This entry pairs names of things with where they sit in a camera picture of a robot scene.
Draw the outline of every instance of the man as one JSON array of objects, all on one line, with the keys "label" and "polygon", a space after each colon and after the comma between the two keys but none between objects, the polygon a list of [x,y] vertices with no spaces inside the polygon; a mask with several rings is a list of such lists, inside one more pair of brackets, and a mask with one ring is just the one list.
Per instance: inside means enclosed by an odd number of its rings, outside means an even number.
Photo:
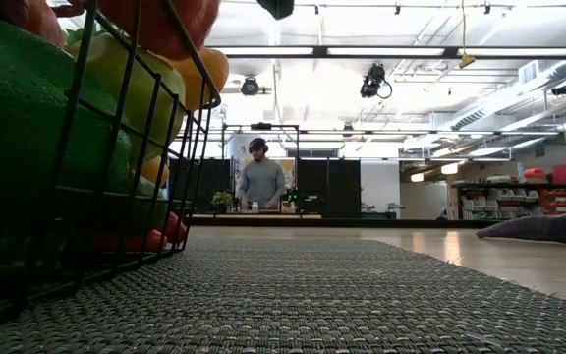
[{"label": "man", "polygon": [[251,163],[244,166],[237,189],[242,209],[248,203],[257,202],[259,208],[278,208],[279,200],[285,193],[285,176],[281,166],[265,157],[268,147],[265,140],[256,138],[251,141],[248,151],[253,156]]}]

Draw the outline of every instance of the floor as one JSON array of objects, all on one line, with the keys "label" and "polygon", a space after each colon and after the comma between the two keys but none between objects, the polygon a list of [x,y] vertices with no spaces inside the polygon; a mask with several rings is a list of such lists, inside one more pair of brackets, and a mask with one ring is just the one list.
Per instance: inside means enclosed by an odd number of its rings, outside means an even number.
[{"label": "floor", "polygon": [[474,230],[195,227],[190,237],[339,238],[385,242],[566,299],[566,246],[480,240]]}]

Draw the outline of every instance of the gray sweater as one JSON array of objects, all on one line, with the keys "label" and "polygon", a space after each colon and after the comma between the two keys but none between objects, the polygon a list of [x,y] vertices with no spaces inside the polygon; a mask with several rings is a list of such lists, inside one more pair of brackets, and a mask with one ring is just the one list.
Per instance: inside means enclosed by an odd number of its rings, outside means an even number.
[{"label": "gray sweater", "polygon": [[261,162],[252,161],[242,170],[237,195],[242,200],[278,205],[285,193],[285,176],[278,163],[265,158]]}]

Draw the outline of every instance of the wire basket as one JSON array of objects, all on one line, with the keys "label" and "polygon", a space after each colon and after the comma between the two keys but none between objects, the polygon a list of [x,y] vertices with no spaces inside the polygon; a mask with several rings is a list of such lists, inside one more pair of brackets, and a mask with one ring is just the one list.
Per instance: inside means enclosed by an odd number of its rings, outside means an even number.
[{"label": "wire basket", "polygon": [[[6,321],[14,318],[26,306],[28,302],[35,301],[40,298],[55,295],[73,295],[83,284],[110,278],[122,271],[136,269],[146,263],[153,263],[157,260],[171,256],[177,252],[185,250],[189,236],[191,219],[194,212],[194,201],[198,198],[198,184],[200,180],[200,166],[204,157],[206,142],[208,137],[208,129],[211,119],[211,109],[221,103],[219,91],[209,74],[207,73],[198,51],[189,38],[189,35],[183,26],[176,10],[170,0],[158,0],[161,2],[166,16],[170,21],[176,34],[181,39],[184,48],[189,53],[191,59],[196,64],[199,73],[202,76],[202,85],[200,88],[199,109],[194,111],[187,110],[179,100],[176,92],[173,92],[163,83],[158,73],[153,72],[150,67],[141,59],[137,53],[139,26],[142,13],[142,0],[136,1],[137,29],[136,34],[131,37],[125,37],[114,28],[108,20],[97,10],[95,1],[85,1],[85,27],[80,44],[80,54],[76,62],[75,75],[72,80],[71,89],[65,94],[68,98],[68,104],[65,111],[64,124],[57,145],[55,158],[51,167],[49,176],[49,184],[41,194],[39,203],[36,203],[36,210],[32,211],[35,215],[31,219],[30,229],[31,235],[28,237],[28,251],[24,255],[24,262],[14,275],[0,276],[0,321]],[[128,60],[126,70],[124,72],[124,80],[120,99],[117,100],[117,108],[115,113],[102,111],[93,104],[84,100],[81,96],[83,81],[85,79],[85,66],[92,33],[94,32],[96,23],[100,24],[108,33],[117,39],[121,45],[128,50]],[[152,101],[147,114],[147,121],[143,132],[137,131],[123,121],[122,116],[126,103],[126,93],[133,68],[141,65],[153,78],[155,86],[153,89]],[[204,102],[205,91],[209,92],[210,102]],[[166,91],[173,100],[172,113],[169,120],[166,139],[158,142],[150,136],[150,126],[153,118],[153,111],[158,94]],[[68,148],[68,141],[71,135],[72,126],[76,119],[77,110],[84,107],[94,112],[97,119],[105,119],[110,122],[111,134],[106,142],[108,149],[106,155],[103,156],[104,164],[101,178],[97,181],[97,187],[94,190],[75,189],[71,187],[59,186],[59,175],[62,173],[63,160]],[[186,112],[186,122],[184,129],[179,136],[173,139],[171,127],[174,125],[175,113],[178,109]],[[131,136],[141,139],[141,152],[139,154],[138,163],[133,168],[134,178],[133,187],[128,194],[109,193],[107,191],[107,179],[109,176],[110,162],[118,140],[119,133],[125,131]],[[180,151],[170,148],[175,142],[181,142]],[[201,153],[197,156],[197,148],[201,144]],[[162,150],[161,160],[167,162],[168,158],[178,159],[179,163],[171,164],[177,167],[174,173],[170,174],[168,181],[168,196],[161,198],[160,181],[164,164],[159,164],[157,180],[155,181],[154,190],[151,197],[142,197],[137,194],[136,185],[140,181],[142,175],[142,165],[144,163],[144,151],[146,147],[155,147]],[[195,185],[190,186],[192,175],[196,174]],[[178,185],[179,175],[182,186]],[[180,200],[174,200],[177,191],[182,190],[178,194],[182,196]],[[72,220],[63,217],[56,212],[55,207],[57,200],[63,198],[81,201],[90,201],[87,206],[87,212],[83,220],[84,227],[79,227],[79,220],[76,220],[76,227],[72,227]],[[107,207],[115,207],[124,215],[129,215],[137,206],[144,205],[145,209],[149,209],[146,218],[146,225],[143,229],[137,230],[137,235],[128,235],[129,230],[117,230],[114,234],[114,247],[110,250],[97,252],[93,249],[97,238],[105,237],[92,232],[99,225],[103,213]],[[164,210],[162,227],[160,227],[160,240],[150,247],[150,232],[153,230],[152,215],[161,207]],[[176,227],[173,230],[174,235],[169,234],[168,225],[175,222]],[[39,259],[43,254],[46,244],[50,241],[50,235],[58,233],[65,235],[68,240],[75,242],[67,242],[66,246],[58,254],[58,260],[54,267],[49,271],[43,271],[39,267]],[[125,245],[136,244],[135,249],[132,247],[126,251]]]}]

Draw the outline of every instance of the woven mat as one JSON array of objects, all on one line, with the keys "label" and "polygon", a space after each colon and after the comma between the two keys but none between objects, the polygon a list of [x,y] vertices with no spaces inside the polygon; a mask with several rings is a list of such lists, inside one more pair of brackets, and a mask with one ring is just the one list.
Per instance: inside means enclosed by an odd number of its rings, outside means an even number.
[{"label": "woven mat", "polygon": [[192,240],[0,324],[0,353],[566,353],[566,301],[373,241]]}]

